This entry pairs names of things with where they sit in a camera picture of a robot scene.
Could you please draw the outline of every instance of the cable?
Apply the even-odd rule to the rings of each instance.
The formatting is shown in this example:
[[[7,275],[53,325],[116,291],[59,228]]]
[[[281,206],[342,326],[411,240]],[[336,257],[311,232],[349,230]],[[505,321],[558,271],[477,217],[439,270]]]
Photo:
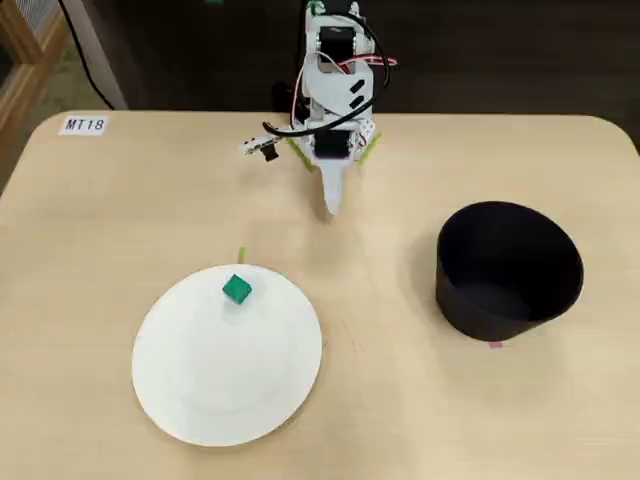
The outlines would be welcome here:
[[[89,71],[89,65],[87,65],[87,60],[84,56],[84,52],[82,51],[80,40],[78,39],[78,34],[76,33],[76,29],[73,28],[73,23],[71,23],[71,17],[69,16],[69,11],[67,10],[67,7],[64,5],[63,0],[58,0],[58,3],[60,4],[60,9],[62,10],[64,18],[67,20],[67,24],[69,25],[69,30],[71,30],[71,36],[73,37],[73,41],[75,42],[76,48],[78,49],[78,54],[80,55],[82,68],[84,69],[84,73],[87,75],[87,79],[89,80],[91,87],[93,87],[93,90],[96,92],[98,97],[100,97],[100,100],[102,100],[104,104],[107,107],[109,107],[110,110],[115,110],[113,108],[113,105],[111,105],[111,102],[107,100],[107,97],[104,96],[104,94],[100,91],[96,83],[93,81],[93,77],[91,76],[91,72]]]
[[[389,66],[389,57],[387,57],[387,55],[384,53],[382,46],[380,45],[380,41],[378,40],[378,37],[376,37],[376,34],[373,32],[373,30],[371,30],[371,28],[369,27],[369,25],[366,24],[366,22],[364,20],[362,20],[360,17],[357,17],[351,13],[334,13],[334,14],[327,14],[327,13],[323,13],[321,15],[327,15],[327,16],[338,16],[338,17],[344,17],[344,18],[348,18],[349,20],[352,20],[354,22],[356,22],[358,25],[360,25],[365,32],[367,32],[369,34],[369,36],[373,39],[373,42],[377,48],[377,50],[379,51],[380,55],[382,56],[382,61],[384,62],[384,83],[382,85],[382,88],[374,93],[371,98],[369,99],[368,102],[363,103],[362,105],[360,105],[360,107],[358,107],[357,109],[355,109],[353,112],[348,113],[347,115],[333,121],[330,123],[327,123],[326,125],[323,125],[321,127],[317,127],[317,128],[309,128],[306,130],[298,130],[298,131],[293,131],[293,132],[288,132],[288,131],[283,131],[283,130],[278,130],[276,128],[273,128],[272,125],[270,125],[267,122],[263,122],[262,126],[264,127],[264,129],[269,132],[271,135],[275,135],[278,137],[282,137],[282,138],[300,138],[300,137],[306,137],[307,135],[314,135],[316,133],[320,133],[320,132],[325,132],[327,130],[331,130],[332,128],[338,127],[346,122],[348,122],[349,120],[353,120],[354,118],[356,118],[358,115],[360,115],[362,112],[364,112],[365,110],[367,110],[368,108],[370,108],[378,99],[378,95],[379,93],[384,90],[385,88],[387,88],[389,86],[389,82],[391,80],[391,67]]]
[[[333,58],[331,58],[329,55],[327,55],[324,52],[316,51],[316,52],[310,53],[307,56],[305,56],[303,61],[302,61],[302,67],[300,68],[300,73],[298,73],[298,78],[296,80],[296,86],[294,87],[294,90],[293,90],[293,105],[291,106],[291,128],[294,128],[293,124],[294,124],[294,120],[295,120],[295,116],[296,116],[296,103],[298,103],[298,90],[300,89],[300,81],[302,80],[302,72],[304,72],[304,67],[307,64],[307,59],[311,55],[320,55],[321,57],[326,58],[329,62],[331,62],[331,64],[333,64],[334,67],[336,67],[338,70],[340,70],[344,75],[347,75],[347,72],[345,71],[345,68],[340,66],[340,65],[338,65],[335,62],[335,60],[333,60]]]
[[[369,65],[378,65],[378,66],[379,65],[384,65],[384,63],[381,63],[382,62],[382,57],[380,55],[374,55],[374,54],[356,55],[355,57],[351,57],[351,58],[349,58],[347,60],[343,60],[338,65],[343,67],[345,65],[348,65],[350,63],[356,62],[358,60],[364,60]],[[389,65],[391,67],[397,67],[398,66],[398,60],[396,60],[393,57],[389,57]]]

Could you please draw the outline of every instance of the label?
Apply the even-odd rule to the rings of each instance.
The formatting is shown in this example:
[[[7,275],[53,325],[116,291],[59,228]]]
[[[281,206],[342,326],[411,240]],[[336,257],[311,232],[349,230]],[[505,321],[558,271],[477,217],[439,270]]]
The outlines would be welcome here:
[[[64,120],[60,135],[100,136],[107,130],[109,117],[69,115]]]

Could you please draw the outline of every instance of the black wire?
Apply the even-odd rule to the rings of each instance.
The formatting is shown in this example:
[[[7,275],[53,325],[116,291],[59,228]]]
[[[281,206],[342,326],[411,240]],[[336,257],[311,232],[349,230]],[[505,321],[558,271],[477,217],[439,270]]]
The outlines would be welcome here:
[[[362,112],[364,112],[369,107],[371,107],[376,102],[376,100],[378,99],[379,93],[389,86],[389,82],[391,80],[391,67],[389,66],[389,57],[387,57],[387,55],[384,53],[384,51],[382,49],[382,46],[380,45],[380,41],[378,40],[378,37],[376,37],[376,34],[373,32],[373,30],[371,30],[369,25],[367,25],[366,22],[364,20],[362,20],[360,17],[357,17],[357,16],[355,16],[355,15],[353,15],[351,13],[332,13],[332,14],[323,13],[321,15],[329,15],[329,16],[337,16],[337,17],[348,18],[348,19],[353,20],[354,22],[356,22],[358,25],[360,25],[364,29],[364,31],[369,34],[369,36],[373,39],[373,43],[375,44],[376,49],[378,50],[380,56],[382,56],[382,61],[384,62],[384,83],[382,84],[382,88],[378,92],[375,92],[371,96],[371,98],[369,99],[368,102],[365,102],[364,104],[362,104],[360,107],[358,107],[353,112],[348,113],[344,117],[340,117],[338,120],[335,120],[335,121],[333,121],[331,123],[327,123],[326,125],[323,125],[321,127],[309,128],[307,130],[299,130],[299,131],[288,132],[288,131],[284,131],[284,130],[277,130],[277,129],[273,128],[273,126],[270,125],[269,123],[263,122],[262,126],[264,127],[264,129],[267,132],[269,132],[270,134],[272,134],[272,135],[276,135],[276,136],[282,137],[282,138],[299,138],[299,137],[306,137],[307,135],[314,135],[316,133],[320,133],[320,132],[325,132],[327,130],[331,130],[332,128],[338,127],[338,126],[348,122],[349,120],[353,120],[358,115],[360,115]]]
[[[60,8],[62,13],[64,14],[64,18],[67,20],[67,24],[69,24],[69,30],[71,30],[71,36],[73,37],[73,41],[76,44],[76,48],[78,49],[78,54],[80,55],[80,61],[82,62],[82,68],[84,68],[84,73],[87,75],[87,79],[89,83],[93,87],[93,90],[100,97],[100,99],[104,102],[104,104],[109,107],[110,110],[115,110],[111,102],[107,100],[107,97],[100,91],[96,83],[93,81],[93,77],[91,76],[91,72],[89,71],[89,65],[87,65],[87,60],[84,56],[84,52],[82,51],[82,46],[80,45],[80,40],[78,39],[78,34],[76,33],[76,29],[73,28],[73,23],[71,23],[71,17],[69,16],[69,12],[67,11],[67,7],[65,7],[64,2],[62,0],[58,0],[60,4]]]

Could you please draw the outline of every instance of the dark floor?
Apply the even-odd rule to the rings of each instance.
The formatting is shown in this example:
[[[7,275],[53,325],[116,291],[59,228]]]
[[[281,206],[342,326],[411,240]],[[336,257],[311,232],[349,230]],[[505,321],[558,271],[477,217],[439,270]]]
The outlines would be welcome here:
[[[0,162],[0,192],[11,177],[31,133],[47,118],[66,110],[103,110],[104,103],[91,89],[73,43],[54,66],[41,97],[32,107],[22,132],[16,135],[9,158]]]

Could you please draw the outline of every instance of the black cylinder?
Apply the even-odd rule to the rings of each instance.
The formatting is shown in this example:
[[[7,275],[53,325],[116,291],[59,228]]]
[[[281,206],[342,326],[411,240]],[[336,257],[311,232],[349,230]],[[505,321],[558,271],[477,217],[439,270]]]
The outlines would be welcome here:
[[[565,313],[582,290],[577,248],[527,207],[482,202],[455,213],[438,236],[436,300],[462,333],[507,340]]]

